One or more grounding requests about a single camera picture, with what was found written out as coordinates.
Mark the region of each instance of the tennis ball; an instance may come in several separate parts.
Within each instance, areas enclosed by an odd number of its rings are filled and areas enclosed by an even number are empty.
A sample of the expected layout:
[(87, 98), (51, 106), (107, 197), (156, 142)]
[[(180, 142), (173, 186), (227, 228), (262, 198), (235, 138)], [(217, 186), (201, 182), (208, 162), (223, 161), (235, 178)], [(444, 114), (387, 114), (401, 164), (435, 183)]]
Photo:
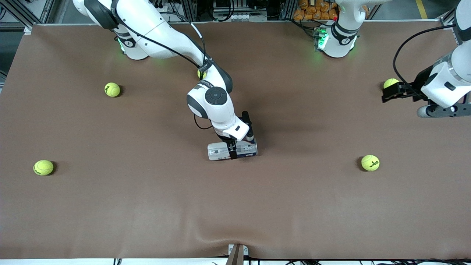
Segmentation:
[(119, 85), (116, 83), (108, 83), (105, 86), (106, 95), (112, 98), (118, 96), (120, 92), (121, 92), (121, 89), (119, 88)]
[(367, 171), (375, 171), (380, 167), (380, 160), (373, 155), (367, 155), (361, 159), (361, 166)]
[(386, 82), (384, 82), (383, 89), (387, 88), (390, 85), (394, 85), (395, 83), (398, 83), (398, 82), (399, 82), (399, 80), (397, 80), (396, 78), (390, 78), (390, 79), (386, 80)]
[(33, 171), (39, 176), (45, 176), (51, 174), (54, 169), (54, 165), (48, 160), (39, 160), (32, 167)]
[[(208, 74), (206, 72), (203, 72), (203, 79), (207, 76)], [(198, 78), (201, 77), (201, 72), (198, 70)]]

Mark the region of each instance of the brown tabletop surface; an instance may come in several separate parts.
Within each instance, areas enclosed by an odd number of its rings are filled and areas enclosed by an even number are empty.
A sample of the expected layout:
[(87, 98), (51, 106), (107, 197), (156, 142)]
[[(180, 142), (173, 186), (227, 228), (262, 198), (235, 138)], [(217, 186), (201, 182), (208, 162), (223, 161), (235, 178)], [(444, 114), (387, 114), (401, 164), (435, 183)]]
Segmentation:
[[(364, 23), (340, 59), (291, 23), (198, 25), (259, 143), (233, 161), (207, 158), (218, 138), (187, 107), (193, 65), (132, 61), (98, 26), (35, 26), (0, 95), (0, 258), (213, 257), (235, 242), (256, 258), (470, 257), (470, 118), (381, 102), (398, 46), (437, 25)], [(398, 68), (411, 81), (455, 46), (422, 35)], [(358, 168), (366, 154), (376, 172)], [(52, 176), (34, 174), (40, 159)]]

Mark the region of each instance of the white robot link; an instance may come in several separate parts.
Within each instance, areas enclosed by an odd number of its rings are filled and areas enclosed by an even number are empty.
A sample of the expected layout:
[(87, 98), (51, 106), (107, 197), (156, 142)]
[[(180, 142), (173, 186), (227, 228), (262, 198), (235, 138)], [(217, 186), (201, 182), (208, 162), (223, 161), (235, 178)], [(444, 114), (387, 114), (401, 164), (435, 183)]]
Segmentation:
[[(417, 110), (422, 118), (470, 116), (471, 104), (471, 0), (461, 0), (455, 10), (455, 24), (419, 32), (399, 47), (393, 67), (401, 82), (383, 90), (382, 101), (412, 97), (425, 100), (428, 105)], [(412, 83), (407, 83), (397, 72), (395, 61), (400, 49), (412, 38), (432, 30), (456, 27), (462, 44), (421, 71)]]
[[(173, 29), (147, 0), (73, 0), (77, 10), (102, 28), (116, 33), (131, 59), (180, 55), (207, 75), (187, 94), (187, 104), (198, 117), (211, 121), (222, 140), (208, 145), (211, 160), (235, 159), (257, 154), (252, 124), (246, 111), (239, 118), (229, 96), (232, 78), (188, 36)], [(199, 37), (201, 34), (193, 25)]]
[(392, 0), (335, 0), (339, 7), (338, 19), (316, 28), (316, 49), (333, 58), (344, 57), (353, 49), (358, 31), (366, 18), (363, 6), (389, 1)]

